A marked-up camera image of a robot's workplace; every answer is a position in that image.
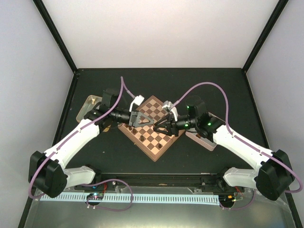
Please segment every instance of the white wall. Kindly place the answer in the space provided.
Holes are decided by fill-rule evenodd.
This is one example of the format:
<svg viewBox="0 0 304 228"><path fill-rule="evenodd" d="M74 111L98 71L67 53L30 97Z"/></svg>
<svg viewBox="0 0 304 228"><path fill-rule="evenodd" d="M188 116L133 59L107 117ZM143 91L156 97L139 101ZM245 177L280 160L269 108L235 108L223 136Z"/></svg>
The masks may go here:
<svg viewBox="0 0 304 228"><path fill-rule="evenodd" d="M250 85L273 150L287 152L304 180L304 1L286 5L248 71ZM291 189L297 189L296 181ZM293 195L304 223L304 192Z"/></svg>
<svg viewBox="0 0 304 228"><path fill-rule="evenodd" d="M51 146L72 71L32 1L0 1L0 32L0 227L15 228L29 157Z"/></svg>
<svg viewBox="0 0 304 228"><path fill-rule="evenodd" d="M242 67L278 0L43 0L79 67Z"/></svg>

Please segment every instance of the black frame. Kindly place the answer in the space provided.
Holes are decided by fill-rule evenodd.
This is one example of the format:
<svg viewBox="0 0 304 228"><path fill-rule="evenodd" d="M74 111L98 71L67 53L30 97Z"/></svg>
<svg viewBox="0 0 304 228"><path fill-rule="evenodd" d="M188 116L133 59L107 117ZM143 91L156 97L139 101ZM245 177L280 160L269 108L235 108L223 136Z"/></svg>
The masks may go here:
<svg viewBox="0 0 304 228"><path fill-rule="evenodd" d="M66 99L66 102L65 102L65 105L64 105L64 108L63 108L63 112L62 112L62 115L60 117L60 121L59 121L57 130L56 130L55 138L54 138L54 141L53 141L53 145L55 145L61 139L63 126L65 124L66 117L67 117L67 112L68 112L68 110L70 108L70 105L71 105L71 102L72 102L72 98L73 98L74 91L75 91L75 88L76 88L76 85L77 85L79 74L78 74L78 68L76 67L68 49L66 48L66 46L65 46L65 44L64 44L56 26L55 26L51 16L49 15L43 1L42 0L33 0L33 2L35 3L35 5L36 5L37 9L39 10L43 20L45 21L47 27L49 28L51 34L53 35L55 41L57 42L62 54L64 55L67 63L69 64L72 72L74 73L73 80L72 80L70 89L68 91L67 99ZM281 13L282 13L284 7L286 6L287 2L288 2L288 0L279 0L278 1L275 9L273 10L268 22L266 23L266 25L264 27L261 35L259 36L255 46L253 47L248 59L246 60L246 63L244 64L244 66L242 68L242 72L243 72L244 78L246 79L246 83L247 83L247 86L248 86L248 89L249 89L249 92L250 92L250 95L251 95L251 99L252 99L253 104L254 104L254 109L255 109L256 115L258 117L259 125L260 125L260 128L262 129L263 138L264 138L264 141L265 141L265 145L267 145L267 148L269 148L269 144L268 144L267 139L266 139L265 131L264 131L264 128L262 126L262 122L261 122L261 119L260 119L260 116L259 116L259 113L258 113L258 110L257 110L257 106L255 105L254 97L253 97L253 94L252 94L252 91L251 91L246 73L249 70L250 66L252 65L253 61L255 60L258 52L260 51L262 45L264 44L265 40L267 39L269 33L271 32L271 29L273 28L273 26L275 25L275 23L277 21L277 19L281 15ZM293 200L292 195L290 193L286 193L286 198L287 198L290 210L292 212L292 216L293 216L296 227L297 228L302 228L303 226L302 226L299 214L297 212L297 209L295 207L295 202ZM19 228L22 228L22 227L25 226L27 216L29 214L29 209L30 209L31 203L32 203L32 199L28 198L28 200L26 202L26 205L25 205L25 208L24 208L24 211L22 213L21 219L20 219L20 223L19 223L19 226L18 226Z"/></svg>

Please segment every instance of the chess square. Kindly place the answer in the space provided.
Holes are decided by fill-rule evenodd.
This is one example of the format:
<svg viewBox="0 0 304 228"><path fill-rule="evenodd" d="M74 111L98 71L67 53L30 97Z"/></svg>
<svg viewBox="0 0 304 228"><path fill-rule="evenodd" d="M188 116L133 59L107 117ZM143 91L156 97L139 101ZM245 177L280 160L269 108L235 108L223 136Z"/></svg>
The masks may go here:
<svg viewBox="0 0 304 228"><path fill-rule="evenodd" d="M154 105L156 103L156 101L154 100L154 99L152 99L151 101L150 101L150 104L152 104L152 105Z"/></svg>
<svg viewBox="0 0 304 228"><path fill-rule="evenodd" d="M147 132L143 134L143 137L144 137L145 139L147 139L149 136L150 136L150 134L147 133Z"/></svg>
<svg viewBox="0 0 304 228"><path fill-rule="evenodd" d="M149 126L143 126L142 128L143 128L145 131L148 131L148 130L150 129Z"/></svg>
<svg viewBox="0 0 304 228"><path fill-rule="evenodd" d="M148 110L149 108L147 106L142 107L141 112L144 113Z"/></svg>
<svg viewBox="0 0 304 228"><path fill-rule="evenodd" d="M142 135L142 134L140 134L139 132L137 132L137 133L135 134L135 137L136 137L136 138L139 138L141 135Z"/></svg>
<svg viewBox="0 0 304 228"><path fill-rule="evenodd" d="M141 130L138 131L140 134L145 134L146 131L142 128Z"/></svg>
<svg viewBox="0 0 304 228"><path fill-rule="evenodd" d="M159 134L156 133L156 132L153 132L153 133L151 134L151 136L152 136L153 138L156 138L158 135L159 135Z"/></svg>
<svg viewBox="0 0 304 228"><path fill-rule="evenodd" d="M154 138L153 138L152 136L149 136L149 137L147 138L147 140L148 140L149 142L152 142L152 141L154 140Z"/></svg>
<svg viewBox="0 0 304 228"><path fill-rule="evenodd" d="M153 144L153 146L156 146L158 144L158 141L153 139L153 141L151 143Z"/></svg>
<svg viewBox="0 0 304 228"><path fill-rule="evenodd" d="M158 113L160 113L160 110L155 109L155 110L154 110L154 113L155 113L155 114L158 114Z"/></svg>
<svg viewBox="0 0 304 228"><path fill-rule="evenodd" d="M150 116L152 117L152 119L154 119L154 117L156 117L155 113L151 113Z"/></svg>
<svg viewBox="0 0 304 228"><path fill-rule="evenodd" d="M154 145L150 143L149 145L147 145L147 147L149 148L149 150L152 150L154 148Z"/></svg>
<svg viewBox="0 0 304 228"><path fill-rule="evenodd" d="M148 147L149 144L150 142L148 140L143 141L143 145L145 145L146 147Z"/></svg>
<svg viewBox="0 0 304 228"><path fill-rule="evenodd" d="M162 138L159 135L157 135L156 138L155 138L155 140L157 140L158 142L160 142L162 140Z"/></svg>
<svg viewBox="0 0 304 228"><path fill-rule="evenodd" d="M154 111L156 110L156 108L155 108L154 106L152 106L152 107L150 108L150 110L151 110L152 112L154 112Z"/></svg>
<svg viewBox="0 0 304 228"><path fill-rule="evenodd" d="M167 142L166 142L165 140L163 140L163 139L162 139L162 140L160 140L160 145L162 145L162 146L163 146L163 145L166 145L166 143L167 143Z"/></svg>
<svg viewBox="0 0 304 228"><path fill-rule="evenodd" d="M147 133L148 133L148 134L152 134L152 133L153 133L153 129L150 128L149 130L147 130Z"/></svg>
<svg viewBox="0 0 304 228"><path fill-rule="evenodd" d="M160 118L158 115L156 115L156 116L154 117L154 119L155 119L156 121L159 121L161 118Z"/></svg>
<svg viewBox="0 0 304 228"><path fill-rule="evenodd" d="M145 113L147 113L148 115L150 115L152 113L152 110L148 109Z"/></svg>
<svg viewBox="0 0 304 228"><path fill-rule="evenodd" d="M164 116L166 116L168 113L163 113L163 111L161 111L160 113L158 113L158 115L160 116L160 117L164 117Z"/></svg>
<svg viewBox="0 0 304 228"><path fill-rule="evenodd" d="M151 152L154 153L154 154L157 154L159 151L160 151L160 150L159 150L159 148L158 148L157 146L154 147L154 148L151 150Z"/></svg>

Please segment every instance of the connector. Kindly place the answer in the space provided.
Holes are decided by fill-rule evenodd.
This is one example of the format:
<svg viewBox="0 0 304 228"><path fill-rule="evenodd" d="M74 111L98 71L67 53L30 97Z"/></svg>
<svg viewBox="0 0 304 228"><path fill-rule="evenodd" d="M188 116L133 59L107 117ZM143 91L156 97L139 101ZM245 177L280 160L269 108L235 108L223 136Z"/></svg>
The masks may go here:
<svg viewBox="0 0 304 228"><path fill-rule="evenodd" d="M131 105L130 105L130 109L129 111L132 111L133 108L133 104L136 104L137 106L140 106L142 104L142 102L144 101L144 97L142 95L136 96L134 98L134 100L132 101Z"/></svg>

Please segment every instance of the cable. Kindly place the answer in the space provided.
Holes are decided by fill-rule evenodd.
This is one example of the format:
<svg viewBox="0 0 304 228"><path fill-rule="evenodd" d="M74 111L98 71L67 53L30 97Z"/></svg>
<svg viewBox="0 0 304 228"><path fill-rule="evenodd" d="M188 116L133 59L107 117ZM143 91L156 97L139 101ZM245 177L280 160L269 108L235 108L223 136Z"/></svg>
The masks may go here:
<svg viewBox="0 0 304 228"><path fill-rule="evenodd" d="M90 126L91 124L94 124L95 122L105 118L108 114L110 114L113 109L116 108L116 106L118 105L118 102L120 101L120 98L122 97L122 94L123 94L123 90L124 90L124 80L123 80L123 77L120 77L121 79L121 86L120 86L120 92L119 92L119 95L118 95L118 98L116 100L116 102L114 103L114 105L103 115L101 115L100 117L94 119L93 121L87 123L86 125L82 126L80 128L80 130L83 130L85 129L86 127ZM69 137L67 137L58 147L57 147L57 151L60 150L60 148L66 144L67 141L69 141L75 134L77 134L79 131L74 131Z"/></svg>
<svg viewBox="0 0 304 228"><path fill-rule="evenodd" d="M108 187L107 184L104 183L104 191L103 191L103 194L105 194L105 191L106 191L106 188L107 188L107 187Z"/></svg>
<svg viewBox="0 0 304 228"><path fill-rule="evenodd" d="M132 202L133 202L133 192L132 192L132 189L130 187L130 185L128 185L126 182L124 182L123 180L120 180L120 179L109 179L109 180L104 180L102 182L99 182L97 184L81 184L82 186L86 186L86 187L93 187L93 186L97 186L97 185L100 185L100 184L104 184L104 183L107 183L107 182L110 182L110 181L118 181L118 182L121 182L123 183L125 186L128 187L128 189L130 190L130 194L131 194L131 200L130 200L130 203L127 207L125 207L124 209L112 209L112 208L105 208L105 207L100 207L100 206L92 206L92 205L89 205L89 199L87 199L86 201L86 204L88 205L88 207L92 206L92 207L95 207L95 208L98 208L98 209L104 209L104 210L110 210L110 211L115 211L115 212L120 212L120 211L125 211L125 210L128 210L131 205L132 205Z"/></svg>
<svg viewBox="0 0 304 228"><path fill-rule="evenodd" d="M276 159L276 158L274 158L274 157L272 157L272 156L270 156L270 155L268 155L268 154L266 154L266 153L264 153L264 152L261 152L258 148L256 148L255 146L249 144L248 142L244 141L243 139L241 139L241 138L238 137L237 135L233 135L233 132L232 132L232 130L230 129L230 126L229 126L229 123L228 123L228 113L229 113L228 98L227 98L227 95L226 95L225 91L224 91L219 85L217 85L217 84L215 84L215 83L213 83L213 82L201 82L201 83L198 83L198 84L192 86L187 92L185 92L185 94L184 94L179 100L177 100L177 101L173 104L173 106L172 106L171 108L175 107L178 103L180 103L180 102L182 101L182 99L185 98L186 95L188 95L188 93L190 93L193 89L195 89L196 87L198 87L198 86L200 86L200 85L201 85L201 86L202 86L202 85L213 85L213 86L215 86L216 88L218 88L218 89L222 92L222 94L223 94L223 96L224 96L224 98L225 98L225 103L226 103L226 115L225 115L226 127L227 127L228 132L229 132L232 136L234 136L236 139L238 139L239 141L241 141L241 142L244 143L245 145L249 146L249 147L252 148L253 150L255 150L255 151L261 153L262 155L265 155L266 157L268 157L268 158L270 158L271 160L275 161L276 163L280 164L283 168L285 168L287 171L289 171L289 172L297 179L297 181L299 182L299 188L296 189L296 190L286 190L285 192L287 192L287 193L297 193L297 192L302 191L302 189L303 189L303 182L302 182L302 180L299 178L299 176L298 176L292 169L290 169L290 168L289 168L288 166L286 166L284 163L280 162L278 159Z"/></svg>
<svg viewBox="0 0 304 228"><path fill-rule="evenodd" d="M130 90L128 90L127 86L125 85L125 83L123 83L124 89L127 91L127 93L134 99L135 96L130 92Z"/></svg>
<svg viewBox="0 0 304 228"><path fill-rule="evenodd" d="M243 207L240 207L240 208L225 208L221 203L219 203L219 206L223 209L228 209L228 210L242 210L242 209L248 208L253 203L253 201L255 200L256 193L257 193L257 191L254 189L251 201Z"/></svg>
<svg viewBox="0 0 304 228"><path fill-rule="evenodd" d="M241 195L242 195L243 198L245 197L244 194L238 189L237 186L236 186L236 190L237 190L239 193L241 193Z"/></svg>

